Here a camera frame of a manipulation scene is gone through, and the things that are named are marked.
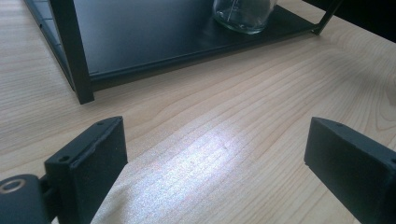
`black clamp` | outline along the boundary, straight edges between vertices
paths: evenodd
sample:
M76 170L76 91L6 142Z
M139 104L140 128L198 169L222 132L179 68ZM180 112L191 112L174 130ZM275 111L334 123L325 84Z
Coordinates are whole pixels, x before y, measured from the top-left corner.
M361 223L396 223L396 152L328 119L312 118L306 165Z
M90 223L127 163L122 117L93 124L45 161L0 182L1 223Z

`black metal leg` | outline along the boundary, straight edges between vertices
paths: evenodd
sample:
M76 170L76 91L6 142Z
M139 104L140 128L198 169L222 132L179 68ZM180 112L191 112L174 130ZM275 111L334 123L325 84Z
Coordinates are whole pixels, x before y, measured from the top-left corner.
M71 83L81 104L93 101L91 79L85 59L78 18L73 0L49 0L64 54Z
M326 10L326 14L324 14L323 18L318 23L318 28L312 31L315 35L320 35L327 22L329 22L329 20L332 18L332 15L334 15L335 11L341 6L341 3L343 3L343 1L344 0L332 1L329 8Z

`black shelf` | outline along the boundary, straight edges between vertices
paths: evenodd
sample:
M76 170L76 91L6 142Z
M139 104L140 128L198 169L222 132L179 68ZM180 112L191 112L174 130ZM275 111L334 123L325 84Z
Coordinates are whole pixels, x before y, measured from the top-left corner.
M263 32L244 35L213 20L213 0L25 2L82 104L93 100L93 91L235 50L319 33L338 6L333 4L319 24L276 6Z

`wood grain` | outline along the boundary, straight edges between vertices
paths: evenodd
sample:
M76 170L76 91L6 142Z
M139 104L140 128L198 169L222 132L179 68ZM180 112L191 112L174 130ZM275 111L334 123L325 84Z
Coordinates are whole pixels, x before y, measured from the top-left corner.
M300 1L279 3L310 21ZM79 105L22 0L0 2L0 179L122 115L129 163L93 223L359 223L304 165L311 117L396 148L396 46L338 18Z

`glass bottle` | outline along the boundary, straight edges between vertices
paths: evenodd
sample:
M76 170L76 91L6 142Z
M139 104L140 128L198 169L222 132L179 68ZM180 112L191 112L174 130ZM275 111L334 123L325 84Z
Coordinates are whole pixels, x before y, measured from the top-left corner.
M261 32L276 0L215 0L213 16L225 27L244 34Z

